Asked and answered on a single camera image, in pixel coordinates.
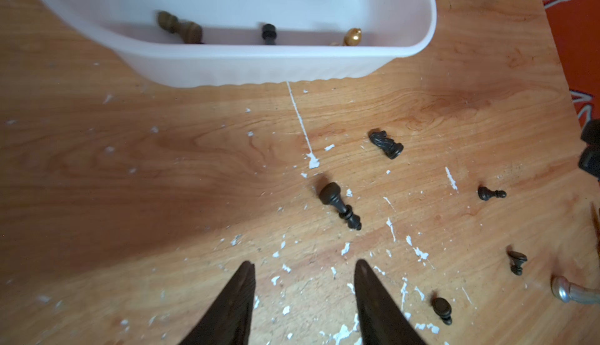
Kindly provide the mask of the gold and black pawn pair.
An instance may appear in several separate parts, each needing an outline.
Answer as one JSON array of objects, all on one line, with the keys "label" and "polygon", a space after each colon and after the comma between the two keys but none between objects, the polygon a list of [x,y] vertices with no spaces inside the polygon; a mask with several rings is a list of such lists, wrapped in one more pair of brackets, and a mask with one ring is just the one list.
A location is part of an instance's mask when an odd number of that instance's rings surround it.
[{"label": "gold and black pawn pair", "polygon": [[355,47],[358,46],[362,41],[362,29],[353,28],[350,29],[344,36],[344,39],[341,43],[333,42],[331,46],[346,46],[346,47]]}]

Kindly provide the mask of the black king chess piece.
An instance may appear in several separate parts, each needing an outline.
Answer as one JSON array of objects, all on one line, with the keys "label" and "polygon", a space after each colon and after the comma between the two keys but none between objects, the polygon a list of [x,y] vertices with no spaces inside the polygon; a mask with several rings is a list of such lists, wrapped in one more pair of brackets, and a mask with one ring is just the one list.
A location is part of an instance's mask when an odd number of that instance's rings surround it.
[{"label": "black king chess piece", "polygon": [[335,182],[327,184],[319,193],[320,201],[332,206],[338,212],[339,217],[344,220],[350,229],[360,231],[362,229],[361,219],[353,211],[350,205],[342,201],[341,188]]}]

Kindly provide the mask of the black knight chess piece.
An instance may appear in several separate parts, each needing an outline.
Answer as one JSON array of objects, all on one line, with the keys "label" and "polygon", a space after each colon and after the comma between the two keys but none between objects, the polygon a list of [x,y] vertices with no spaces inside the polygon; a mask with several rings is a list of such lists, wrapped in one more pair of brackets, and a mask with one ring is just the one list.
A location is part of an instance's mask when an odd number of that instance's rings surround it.
[{"label": "black knight chess piece", "polygon": [[401,143],[397,143],[388,137],[384,130],[374,130],[369,134],[369,139],[372,144],[380,148],[384,154],[391,160],[396,159],[404,150]]}]

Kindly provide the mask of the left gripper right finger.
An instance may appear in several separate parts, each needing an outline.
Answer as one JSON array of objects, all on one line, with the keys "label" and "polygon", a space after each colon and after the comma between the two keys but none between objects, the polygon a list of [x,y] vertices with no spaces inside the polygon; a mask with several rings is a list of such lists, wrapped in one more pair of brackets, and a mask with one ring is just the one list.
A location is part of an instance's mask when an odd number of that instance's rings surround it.
[{"label": "left gripper right finger", "polygon": [[426,344],[364,259],[356,262],[354,285],[363,344]]}]

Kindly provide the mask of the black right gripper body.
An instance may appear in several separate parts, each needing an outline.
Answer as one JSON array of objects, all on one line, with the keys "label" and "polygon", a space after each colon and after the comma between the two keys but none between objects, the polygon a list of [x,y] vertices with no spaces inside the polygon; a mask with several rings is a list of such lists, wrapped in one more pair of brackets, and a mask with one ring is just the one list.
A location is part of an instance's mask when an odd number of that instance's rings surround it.
[{"label": "black right gripper body", "polygon": [[600,178],[599,172],[599,120],[587,122],[582,129],[581,140],[587,146],[581,154],[578,167],[591,174],[596,179]]}]

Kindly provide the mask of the olive pawn chess piece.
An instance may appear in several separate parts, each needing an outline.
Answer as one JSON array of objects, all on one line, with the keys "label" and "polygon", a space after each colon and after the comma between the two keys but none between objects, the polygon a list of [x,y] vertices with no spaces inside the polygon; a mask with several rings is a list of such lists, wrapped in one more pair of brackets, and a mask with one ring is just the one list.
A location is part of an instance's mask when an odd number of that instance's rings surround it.
[{"label": "olive pawn chess piece", "polygon": [[157,14],[157,23],[161,29],[179,35],[186,44],[203,43],[203,28],[195,22],[182,22],[175,15],[160,11]]}]

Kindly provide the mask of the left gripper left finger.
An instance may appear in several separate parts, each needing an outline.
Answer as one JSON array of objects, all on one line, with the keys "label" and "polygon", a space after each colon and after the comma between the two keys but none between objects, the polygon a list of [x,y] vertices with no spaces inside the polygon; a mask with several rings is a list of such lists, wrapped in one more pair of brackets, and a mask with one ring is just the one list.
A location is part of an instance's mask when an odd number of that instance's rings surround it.
[{"label": "left gripper left finger", "polygon": [[251,333],[255,290],[255,266],[244,261],[180,344],[247,345]]}]

